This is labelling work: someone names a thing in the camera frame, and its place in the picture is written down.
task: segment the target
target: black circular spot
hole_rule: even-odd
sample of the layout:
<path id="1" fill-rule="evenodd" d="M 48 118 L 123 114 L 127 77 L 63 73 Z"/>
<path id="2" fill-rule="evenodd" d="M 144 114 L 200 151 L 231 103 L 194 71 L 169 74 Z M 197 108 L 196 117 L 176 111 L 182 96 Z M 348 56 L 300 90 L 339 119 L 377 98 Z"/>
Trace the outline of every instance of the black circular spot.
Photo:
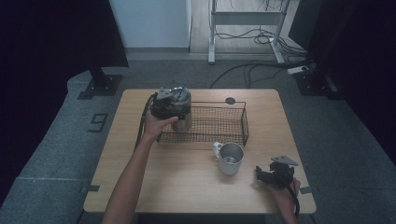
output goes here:
<path id="1" fill-rule="evenodd" d="M 227 105 L 233 105 L 235 104 L 235 99 L 233 97 L 228 97 L 225 99 L 225 103 L 227 103 Z"/>

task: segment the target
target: metal mesh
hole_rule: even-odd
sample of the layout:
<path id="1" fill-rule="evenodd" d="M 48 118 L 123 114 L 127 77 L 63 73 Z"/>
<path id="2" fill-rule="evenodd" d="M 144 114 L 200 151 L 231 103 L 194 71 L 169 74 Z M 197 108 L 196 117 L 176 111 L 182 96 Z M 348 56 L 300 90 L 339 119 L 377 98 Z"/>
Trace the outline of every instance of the metal mesh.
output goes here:
<path id="1" fill-rule="evenodd" d="M 171 125 L 163 129 L 159 142 L 234 142 L 245 146 L 248 141 L 246 103 L 192 103 L 192 126 L 186 133 L 176 133 Z"/>

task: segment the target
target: wooden floor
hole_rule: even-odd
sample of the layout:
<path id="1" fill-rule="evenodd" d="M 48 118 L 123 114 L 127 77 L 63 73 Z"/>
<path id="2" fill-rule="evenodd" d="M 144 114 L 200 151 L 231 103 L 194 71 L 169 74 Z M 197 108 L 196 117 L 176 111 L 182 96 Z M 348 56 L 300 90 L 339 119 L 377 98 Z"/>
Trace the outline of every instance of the wooden floor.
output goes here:
<path id="1" fill-rule="evenodd" d="M 217 11 L 279 11 L 282 0 L 270 0 L 266 8 L 266 0 L 218 0 Z M 295 11 L 300 0 L 290 0 L 288 14 L 282 27 L 281 37 L 288 39 L 288 33 L 293 21 Z M 207 53 L 210 35 L 209 11 L 210 1 L 191 0 L 192 26 L 191 26 L 191 53 Z M 217 32 L 229 35 L 241 35 L 250 30 L 259 29 L 257 25 L 218 25 Z M 276 26 L 262 26 L 263 30 L 274 33 Z M 252 32 L 246 36 L 255 36 L 259 33 Z M 272 54 L 269 45 L 256 44 L 253 38 L 220 39 L 216 36 L 216 53 L 241 53 L 241 54 Z"/>

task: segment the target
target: human arm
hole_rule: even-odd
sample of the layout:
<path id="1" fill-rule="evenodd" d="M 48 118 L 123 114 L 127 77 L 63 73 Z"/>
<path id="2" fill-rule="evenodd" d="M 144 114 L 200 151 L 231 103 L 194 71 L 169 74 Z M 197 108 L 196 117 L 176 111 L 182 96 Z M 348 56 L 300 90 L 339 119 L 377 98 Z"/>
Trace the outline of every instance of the human arm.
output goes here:
<path id="1" fill-rule="evenodd" d="M 143 183 L 149 151 L 163 127 L 177 121 L 177 117 L 158 120 L 150 111 L 146 114 L 144 132 L 108 201 L 102 223 L 131 223 Z"/>
<path id="2" fill-rule="evenodd" d="M 290 192 L 286 189 L 280 189 L 278 186 L 265 184 L 268 191 L 273 195 L 276 207 L 278 208 L 283 221 L 286 224 L 298 223 L 297 217 L 294 215 L 294 200 L 291 197 Z M 290 184 L 290 188 L 294 191 L 296 196 L 298 195 L 301 182 L 296 178 Z"/>

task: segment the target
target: cup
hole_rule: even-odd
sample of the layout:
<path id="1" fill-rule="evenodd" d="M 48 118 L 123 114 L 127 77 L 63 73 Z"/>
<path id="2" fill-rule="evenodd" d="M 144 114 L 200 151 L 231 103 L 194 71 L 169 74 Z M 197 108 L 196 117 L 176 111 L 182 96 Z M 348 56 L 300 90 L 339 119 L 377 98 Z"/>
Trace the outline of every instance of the cup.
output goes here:
<path id="1" fill-rule="evenodd" d="M 219 159 L 219 168 L 225 175 L 234 175 L 238 172 L 242 159 L 244 159 L 244 149 L 236 143 L 222 144 L 215 142 L 213 152 Z"/>

